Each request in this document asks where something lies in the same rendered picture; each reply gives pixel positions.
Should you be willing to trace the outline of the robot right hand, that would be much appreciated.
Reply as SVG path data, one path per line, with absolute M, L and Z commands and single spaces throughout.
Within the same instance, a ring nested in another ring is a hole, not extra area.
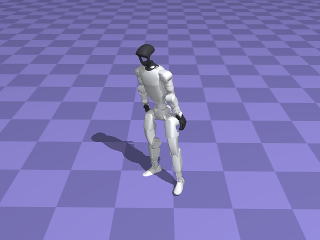
M 147 112 L 148 110 L 150 110 L 149 106 L 147 104 L 144 104 L 143 106 L 145 108 L 145 111 Z

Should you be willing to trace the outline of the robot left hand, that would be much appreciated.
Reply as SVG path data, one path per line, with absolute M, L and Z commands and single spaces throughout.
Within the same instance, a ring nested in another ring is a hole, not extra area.
M 182 114 L 181 118 L 179 115 L 176 115 L 175 117 L 179 120 L 179 123 L 180 123 L 179 130 L 181 130 L 181 131 L 184 130 L 184 128 L 186 126 L 186 122 L 187 122 L 184 115 Z

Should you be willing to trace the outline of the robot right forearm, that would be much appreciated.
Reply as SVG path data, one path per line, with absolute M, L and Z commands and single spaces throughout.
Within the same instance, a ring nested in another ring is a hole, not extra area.
M 142 105 L 148 105 L 149 106 L 149 98 L 148 98 L 148 94 L 147 92 L 146 93 L 140 93 L 140 96 L 141 96 L 141 101 L 142 101 Z

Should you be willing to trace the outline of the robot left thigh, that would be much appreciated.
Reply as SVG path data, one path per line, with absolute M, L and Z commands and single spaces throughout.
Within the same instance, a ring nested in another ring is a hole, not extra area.
M 170 156 L 179 156 L 179 132 L 176 127 L 180 124 L 179 120 L 171 112 L 166 114 L 165 120 L 165 136 L 167 137 L 168 146 L 170 149 Z

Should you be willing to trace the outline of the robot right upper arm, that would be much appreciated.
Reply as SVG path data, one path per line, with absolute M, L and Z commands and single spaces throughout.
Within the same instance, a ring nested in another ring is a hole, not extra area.
M 140 76 L 140 68 L 142 67 L 143 65 L 140 65 L 140 66 L 138 66 L 135 70 L 134 70 L 134 73 L 136 74 L 136 76 L 137 76 L 137 80 L 138 80 L 138 82 L 140 83 L 140 85 L 138 86 L 138 88 L 137 88 L 137 90 L 139 91 L 139 92 L 141 92 L 142 94 L 145 94 L 147 91 L 146 91 L 146 89 L 145 89 L 145 87 L 144 87 L 144 84 L 143 84 L 143 82 L 142 82 L 142 80 L 141 80 L 141 76 Z

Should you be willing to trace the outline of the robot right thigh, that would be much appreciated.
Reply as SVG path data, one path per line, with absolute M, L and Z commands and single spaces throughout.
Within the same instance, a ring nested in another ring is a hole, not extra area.
M 152 108 L 145 113 L 143 124 L 145 137 L 148 143 L 155 149 L 159 148 L 162 144 L 161 140 L 158 137 L 155 137 L 157 126 L 155 122 L 156 119 Z

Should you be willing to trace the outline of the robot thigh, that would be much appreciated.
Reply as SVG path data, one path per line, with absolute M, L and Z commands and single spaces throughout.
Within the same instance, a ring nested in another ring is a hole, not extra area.
M 168 146 L 170 149 L 170 156 L 179 156 L 179 132 L 176 127 L 180 124 L 179 120 L 171 112 L 166 114 L 165 120 L 165 136 L 167 137 Z
M 152 108 L 145 113 L 143 124 L 145 137 L 148 143 L 155 149 L 159 148 L 162 144 L 161 140 L 158 137 L 155 137 L 157 126 L 155 122 L 156 119 Z

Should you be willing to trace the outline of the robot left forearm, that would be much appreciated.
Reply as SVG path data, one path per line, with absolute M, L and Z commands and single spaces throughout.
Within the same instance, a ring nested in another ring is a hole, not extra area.
M 172 102 L 170 102 L 169 104 L 172 108 L 174 116 L 178 115 L 181 118 L 183 113 L 181 112 L 180 107 L 178 105 L 179 102 L 178 102 L 177 97 L 175 95 L 173 95 L 171 100 L 172 100 Z

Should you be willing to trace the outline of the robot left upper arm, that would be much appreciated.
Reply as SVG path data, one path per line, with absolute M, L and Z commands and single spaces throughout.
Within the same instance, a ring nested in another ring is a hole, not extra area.
M 165 89 L 167 91 L 167 94 L 165 95 L 165 100 L 168 103 L 172 102 L 172 96 L 175 95 L 174 92 L 174 85 L 173 85 L 173 75 L 168 70 L 160 70 L 158 72 L 160 80 L 164 83 Z

